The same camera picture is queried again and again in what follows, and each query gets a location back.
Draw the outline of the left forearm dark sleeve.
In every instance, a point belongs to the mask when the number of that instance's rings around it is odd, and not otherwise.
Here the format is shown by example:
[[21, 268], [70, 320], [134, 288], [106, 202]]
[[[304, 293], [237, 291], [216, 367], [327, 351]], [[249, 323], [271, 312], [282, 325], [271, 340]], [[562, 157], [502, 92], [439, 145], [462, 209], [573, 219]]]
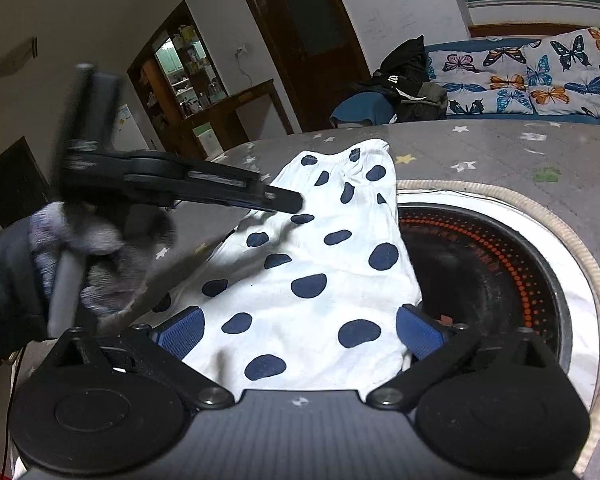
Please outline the left forearm dark sleeve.
[[0, 233], [0, 367], [12, 352], [47, 338], [48, 299], [29, 234], [28, 218]]

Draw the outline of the left hand grey knit glove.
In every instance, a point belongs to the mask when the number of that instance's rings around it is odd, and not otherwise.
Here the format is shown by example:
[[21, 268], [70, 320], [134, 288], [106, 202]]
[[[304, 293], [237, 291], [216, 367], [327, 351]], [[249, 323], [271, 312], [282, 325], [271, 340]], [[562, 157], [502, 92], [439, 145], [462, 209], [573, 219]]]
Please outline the left hand grey knit glove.
[[30, 251], [45, 297], [52, 296], [61, 253], [73, 249], [88, 261], [81, 302], [98, 318], [129, 307], [145, 286], [157, 252], [174, 243], [174, 223], [162, 210], [146, 234], [127, 240], [110, 221], [83, 206], [53, 202], [30, 217]]

